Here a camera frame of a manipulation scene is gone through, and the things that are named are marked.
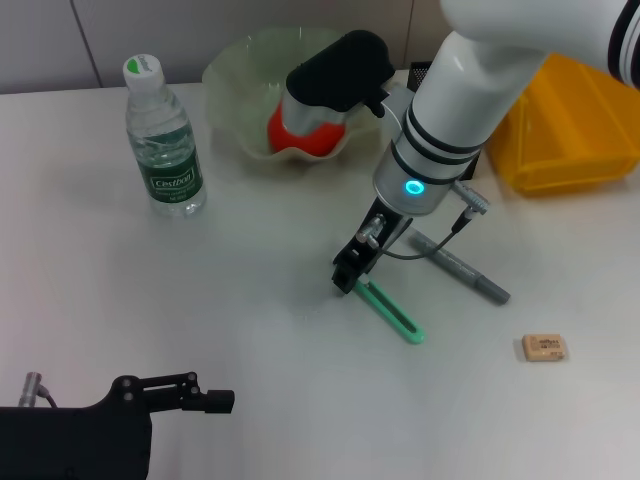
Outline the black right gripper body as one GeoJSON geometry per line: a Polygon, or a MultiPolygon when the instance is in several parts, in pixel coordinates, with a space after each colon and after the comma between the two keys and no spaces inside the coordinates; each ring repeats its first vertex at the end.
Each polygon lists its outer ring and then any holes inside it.
{"type": "Polygon", "coordinates": [[[376,198],[356,234],[336,255],[336,269],[350,273],[368,273],[399,236],[409,217],[390,209],[376,198]]]}

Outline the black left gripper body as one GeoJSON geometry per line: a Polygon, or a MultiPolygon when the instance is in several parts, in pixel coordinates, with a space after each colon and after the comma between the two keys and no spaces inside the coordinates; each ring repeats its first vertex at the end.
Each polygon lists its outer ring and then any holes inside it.
{"type": "Polygon", "coordinates": [[[1,409],[3,479],[145,479],[152,424],[137,378],[88,407],[1,409]]]}

